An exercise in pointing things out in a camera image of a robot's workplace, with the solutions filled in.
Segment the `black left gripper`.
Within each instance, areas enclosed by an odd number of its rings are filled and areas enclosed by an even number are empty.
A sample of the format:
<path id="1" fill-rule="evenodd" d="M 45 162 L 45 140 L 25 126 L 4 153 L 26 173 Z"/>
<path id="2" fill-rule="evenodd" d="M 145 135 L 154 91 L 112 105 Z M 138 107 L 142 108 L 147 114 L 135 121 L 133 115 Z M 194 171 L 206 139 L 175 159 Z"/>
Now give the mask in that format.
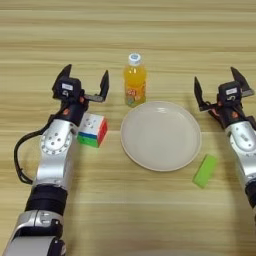
<path id="1" fill-rule="evenodd" d="M 72 68 L 72 65 L 68 64 L 62 69 L 62 71 L 58 74 L 54 82 L 54 86 L 57 86 L 61 77 L 70 76 L 71 68 Z M 95 95 L 85 94 L 84 97 L 79 96 L 78 98 L 54 97 L 61 102 L 61 105 L 60 105 L 60 109 L 55 114 L 52 114 L 50 116 L 49 122 L 52 122 L 55 119 L 59 119 L 59 120 L 71 122 L 74 125 L 79 126 L 84 113 L 88 109 L 88 101 L 102 103 L 106 100 L 108 91 L 109 91 L 109 72 L 105 71 L 100 83 L 99 94 L 95 94 Z"/>

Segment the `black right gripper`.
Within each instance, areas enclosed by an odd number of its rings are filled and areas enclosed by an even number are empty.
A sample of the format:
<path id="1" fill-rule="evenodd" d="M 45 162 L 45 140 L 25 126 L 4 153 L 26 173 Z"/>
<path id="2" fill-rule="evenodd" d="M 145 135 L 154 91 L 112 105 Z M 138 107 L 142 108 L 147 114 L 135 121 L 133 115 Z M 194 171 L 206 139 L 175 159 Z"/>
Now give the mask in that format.
<path id="1" fill-rule="evenodd" d="M 234 67 L 231 72 L 235 81 L 240 84 L 243 97 L 249 97 L 254 94 L 254 90 L 249 86 L 245 77 Z M 252 128 L 256 130 L 256 119 L 253 116 L 246 116 L 243 112 L 241 100 L 229 101 L 222 105 L 221 101 L 212 104 L 203 100 L 202 88 L 197 78 L 194 78 L 194 95 L 196 97 L 199 110 L 208 111 L 208 113 L 217 120 L 223 129 L 231 124 L 248 121 Z"/>

